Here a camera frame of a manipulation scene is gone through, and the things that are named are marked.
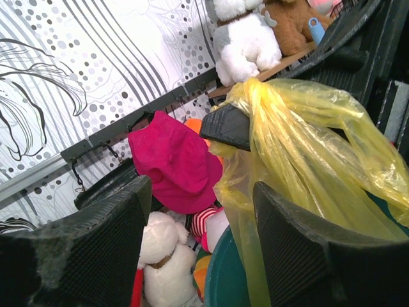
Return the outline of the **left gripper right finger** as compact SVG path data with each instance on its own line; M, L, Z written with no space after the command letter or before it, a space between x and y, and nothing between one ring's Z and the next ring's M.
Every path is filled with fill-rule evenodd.
M264 182L253 201L273 306L408 305L407 241L345 229Z

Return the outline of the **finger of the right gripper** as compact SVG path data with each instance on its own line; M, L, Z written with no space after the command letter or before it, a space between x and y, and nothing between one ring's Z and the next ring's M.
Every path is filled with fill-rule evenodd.
M241 110L227 104L207 114L199 135L237 149L250 150L250 120Z
M359 1L327 29L316 50L280 78L314 81L369 103L393 62L393 2Z

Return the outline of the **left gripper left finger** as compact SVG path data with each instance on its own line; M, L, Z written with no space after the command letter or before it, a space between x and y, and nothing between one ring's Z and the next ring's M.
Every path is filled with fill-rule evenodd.
M129 306L151 204L146 176L37 230L1 236L2 306Z

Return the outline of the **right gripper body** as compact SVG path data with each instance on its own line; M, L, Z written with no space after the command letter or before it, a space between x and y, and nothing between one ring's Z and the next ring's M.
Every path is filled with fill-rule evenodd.
M361 1L371 8L359 32L366 61L360 101L396 147L408 146L408 1Z

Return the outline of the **yellow trash bag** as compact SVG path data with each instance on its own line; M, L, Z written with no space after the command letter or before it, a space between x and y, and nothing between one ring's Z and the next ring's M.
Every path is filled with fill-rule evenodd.
M232 238L212 257L207 306L273 306L254 211L257 182L345 229L408 242L408 165L348 92L253 78L212 111L227 104L249 117L250 150L210 141L224 160L215 192ZM229 245L236 256L226 253Z

